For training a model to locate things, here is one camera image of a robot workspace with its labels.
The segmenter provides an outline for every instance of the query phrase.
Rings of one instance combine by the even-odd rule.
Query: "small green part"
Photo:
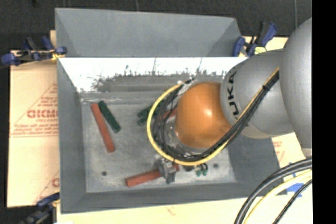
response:
[[[195,170],[195,172],[196,172],[196,175],[197,175],[197,176],[200,176],[200,175],[201,175],[201,173],[202,173],[202,171],[201,171],[201,170]]]
[[[149,112],[151,111],[151,108],[152,108],[152,106],[149,106],[148,108],[145,108],[145,109],[141,110],[141,111],[138,113],[138,117],[139,117],[139,118],[147,118]]]
[[[147,122],[147,117],[143,117],[143,118],[138,119],[138,125],[139,126],[145,125],[146,122]]]
[[[111,113],[111,111],[109,110],[109,108],[107,107],[107,105],[105,104],[105,102],[100,101],[98,103],[98,106],[99,106],[99,109],[100,109],[101,113],[103,114],[104,118],[106,119],[106,121],[111,126],[112,130],[115,133],[118,133],[121,130],[121,127],[120,127],[119,123],[117,122],[117,120],[115,119],[115,117],[113,116],[113,114]]]

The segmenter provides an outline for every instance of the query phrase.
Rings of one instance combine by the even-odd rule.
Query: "metal part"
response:
[[[156,155],[154,166],[159,170],[161,176],[166,179],[167,184],[175,182],[177,169],[171,161],[162,158],[160,155]]]

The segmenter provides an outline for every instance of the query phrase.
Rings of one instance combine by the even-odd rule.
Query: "red wooden block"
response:
[[[106,126],[105,119],[100,112],[99,106],[96,103],[91,104],[91,110],[93,112],[94,118],[96,119],[96,123],[98,125],[101,137],[103,138],[106,150],[108,152],[114,151],[114,143],[112,141],[110,132]]]
[[[173,165],[177,171],[180,170],[178,164]],[[154,179],[160,178],[161,174],[158,169],[148,171],[139,175],[131,176],[125,179],[126,185],[128,187],[133,187],[142,183],[146,183],[148,181],[152,181]]]

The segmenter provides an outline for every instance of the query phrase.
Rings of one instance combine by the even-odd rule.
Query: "yellow cable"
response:
[[[280,192],[282,192],[286,188],[289,188],[290,186],[294,185],[295,183],[299,183],[299,182],[301,182],[303,180],[308,181],[311,178],[312,178],[312,170],[309,170],[309,171],[307,171],[307,172],[305,172],[303,174],[300,174],[300,175],[298,175],[296,177],[293,177],[293,178],[291,178],[291,179],[283,182],[279,186],[277,186],[274,189],[272,189],[258,203],[256,203],[256,205],[252,208],[252,210],[250,211],[250,213],[245,218],[243,224],[246,224],[247,221],[251,218],[251,216],[253,214],[255,214],[256,210],[258,208],[260,208],[263,204],[265,204],[271,197],[276,196],[277,194],[279,194]]]
[[[264,85],[266,85],[270,79],[274,76],[274,74],[279,70],[279,68],[277,68],[273,74],[267,79],[267,81],[264,83]],[[168,95],[170,94],[172,91],[174,91],[175,89],[177,89],[180,86],[180,84],[174,85],[173,87],[171,87],[170,89],[168,89],[167,91],[165,91],[153,104],[151,110],[149,111],[149,115],[148,115],[148,119],[147,119],[147,135],[148,135],[148,139],[151,143],[151,145],[153,146],[153,148],[164,158],[168,159],[171,162],[177,163],[177,164],[181,164],[184,166],[196,166],[202,163],[205,163],[209,160],[211,160],[212,158],[214,158],[215,156],[217,156],[222,150],[223,148],[227,145],[227,143],[234,137],[234,135],[231,137],[230,140],[226,141],[223,145],[221,145],[220,147],[218,147],[215,151],[213,151],[211,154],[209,154],[208,156],[198,160],[198,161],[192,161],[192,162],[186,162],[186,161],[181,161],[179,159],[175,159],[172,156],[168,155],[166,152],[164,152],[162,149],[159,148],[159,146],[156,144],[156,142],[154,141],[153,135],[152,135],[152,131],[151,131],[151,121],[152,121],[152,117],[154,114],[154,111],[156,109],[156,107],[158,106],[158,104]],[[251,104],[253,103],[253,101],[257,98],[257,96],[259,95],[259,93],[262,91],[262,87],[259,89],[259,91],[255,94],[255,96],[252,98],[252,100],[249,102],[249,104],[246,106],[245,110],[241,113],[240,117],[238,118],[238,120],[246,113],[246,111],[248,110],[248,108],[251,106]]]

